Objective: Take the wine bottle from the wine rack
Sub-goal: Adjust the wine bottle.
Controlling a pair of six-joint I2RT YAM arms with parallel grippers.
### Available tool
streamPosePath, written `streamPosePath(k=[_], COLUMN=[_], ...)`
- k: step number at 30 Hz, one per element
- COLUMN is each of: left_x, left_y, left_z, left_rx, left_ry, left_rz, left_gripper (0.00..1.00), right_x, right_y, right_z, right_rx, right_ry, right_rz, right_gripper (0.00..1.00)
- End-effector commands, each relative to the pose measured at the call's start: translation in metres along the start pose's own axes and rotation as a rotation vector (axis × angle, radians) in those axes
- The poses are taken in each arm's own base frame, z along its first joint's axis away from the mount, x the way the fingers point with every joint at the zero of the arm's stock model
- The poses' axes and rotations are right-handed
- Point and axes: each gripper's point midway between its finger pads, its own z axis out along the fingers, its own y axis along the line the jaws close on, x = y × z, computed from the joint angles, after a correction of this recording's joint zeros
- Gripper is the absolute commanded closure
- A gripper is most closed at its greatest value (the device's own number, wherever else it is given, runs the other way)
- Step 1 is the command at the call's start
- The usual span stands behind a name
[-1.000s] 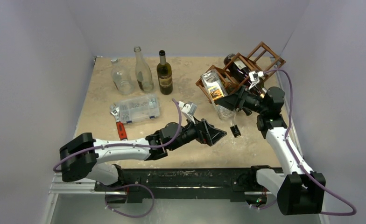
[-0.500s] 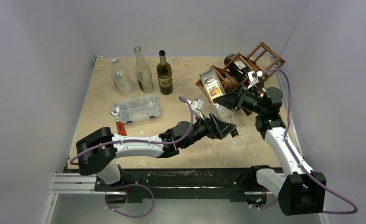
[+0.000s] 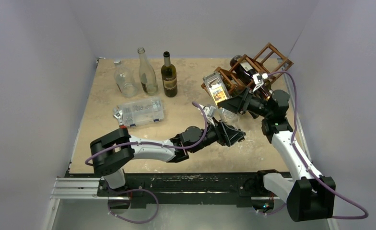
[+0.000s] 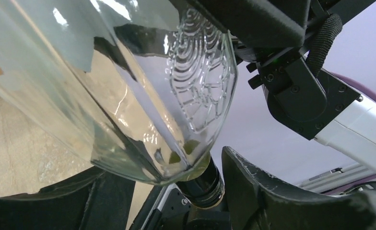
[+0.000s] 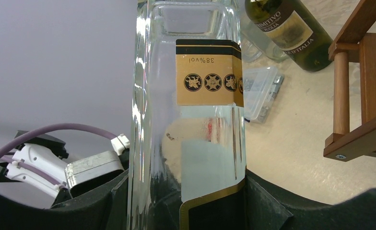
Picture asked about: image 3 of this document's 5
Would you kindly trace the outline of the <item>clear bottle black cap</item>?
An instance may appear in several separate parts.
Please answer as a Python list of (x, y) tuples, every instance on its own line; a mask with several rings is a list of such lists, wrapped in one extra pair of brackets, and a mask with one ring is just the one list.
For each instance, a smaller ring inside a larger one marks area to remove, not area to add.
[(217, 105), (219, 102), (231, 98), (225, 84), (223, 83), (220, 73), (213, 72), (210, 75), (205, 76), (203, 78), (203, 82), (205, 84), (205, 89), (213, 99), (218, 109), (218, 113), (222, 121), (230, 126), (233, 126), (234, 128), (239, 128), (238, 115)]

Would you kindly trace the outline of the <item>red wine bottle gold cap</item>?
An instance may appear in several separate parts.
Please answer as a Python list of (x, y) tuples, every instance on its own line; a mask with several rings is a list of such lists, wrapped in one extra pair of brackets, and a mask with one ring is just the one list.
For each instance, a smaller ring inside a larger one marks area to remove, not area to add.
[[(238, 78), (252, 91), (255, 86), (252, 75), (258, 72), (246, 61), (246, 59), (243, 59), (236, 66), (234, 72), (237, 74)], [(268, 100), (271, 94), (270, 81), (265, 80), (264, 85), (255, 91), (254, 94), (260, 98)]]

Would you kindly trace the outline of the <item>dark bottle silver cap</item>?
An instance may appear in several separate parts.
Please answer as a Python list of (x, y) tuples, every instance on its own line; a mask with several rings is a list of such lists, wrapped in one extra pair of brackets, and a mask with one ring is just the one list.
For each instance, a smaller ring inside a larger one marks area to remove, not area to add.
[(164, 65), (161, 67), (161, 76), (163, 82), (164, 93), (167, 97), (175, 97), (177, 95), (177, 78), (176, 68), (171, 63), (170, 53), (163, 53)]

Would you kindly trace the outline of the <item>clear glass bottle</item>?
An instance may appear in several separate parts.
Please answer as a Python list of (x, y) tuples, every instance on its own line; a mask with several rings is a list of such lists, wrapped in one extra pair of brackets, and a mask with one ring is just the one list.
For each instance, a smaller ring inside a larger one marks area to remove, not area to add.
[(138, 48), (140, 60), (139, 78), (143, 91), (147, 95), (155, 95), (158, 92), (156, 74), (152, 65), (149, 63), (143, 47)]
[(134, 75), (120, 60), (114, 61), (115, 73), (114, 79), (120, 93), (128, 98), (134, 97), (138, 93), (138, 88)]

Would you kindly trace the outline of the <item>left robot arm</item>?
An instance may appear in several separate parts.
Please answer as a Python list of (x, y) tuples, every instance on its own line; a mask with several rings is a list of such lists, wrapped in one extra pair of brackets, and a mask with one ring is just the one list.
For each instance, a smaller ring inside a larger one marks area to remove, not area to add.
[(232, 146), (245, 139), (245, 132), (215, 121), (205, 128), (190, 126), (175, 137), (163, 141), (138, 138), (127, 128), (118, 128), (90, 143), (91, 157), (85, 163), (92, 166), (94, 174), (102, 177), (116, 196), (127, 192), (128, 183), (123, 166), (131, 160), (158, 160), (178, 163), (213, 143)]

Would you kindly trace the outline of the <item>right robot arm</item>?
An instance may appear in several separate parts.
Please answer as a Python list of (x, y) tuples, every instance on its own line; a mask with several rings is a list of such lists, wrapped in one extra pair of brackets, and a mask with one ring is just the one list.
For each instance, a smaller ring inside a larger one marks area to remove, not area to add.
[(217, 105), (235, 114), (250, 112), (263, 117), (262, 132), (284, 160), (292, 180), (278, 172), (256, 179), (254, 189), (260, 195), (269, 191), (285, 202), (291, 219), (295, 222), (329, 219), (333, 216), (336, 188), (331, 177), (323, 174), (300, 149), (294, 130), (286, 118), (290, 96), (275, 90), (269, 99), (258, 98), (245, 89), (239, 95), (218, 102)]

